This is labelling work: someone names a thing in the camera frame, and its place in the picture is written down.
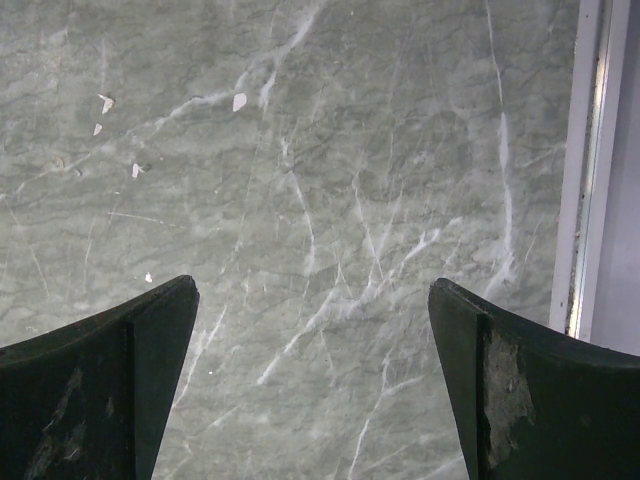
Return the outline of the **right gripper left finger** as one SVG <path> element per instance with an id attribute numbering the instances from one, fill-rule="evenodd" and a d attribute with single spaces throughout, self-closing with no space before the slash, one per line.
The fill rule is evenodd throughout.
<path id="1" fill-rule="evenodd" d="M 151 478 L 198 304 L 181 275 L 3 347 L 2 478 Z"/>

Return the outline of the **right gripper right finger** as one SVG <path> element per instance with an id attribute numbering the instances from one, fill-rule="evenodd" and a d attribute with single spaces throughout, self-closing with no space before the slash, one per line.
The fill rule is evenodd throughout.
<path id="1" fill-rule="evenodd" d="M 446 279 L 428 311 L 472 479 L 636 479 L 639 359 Z"/>

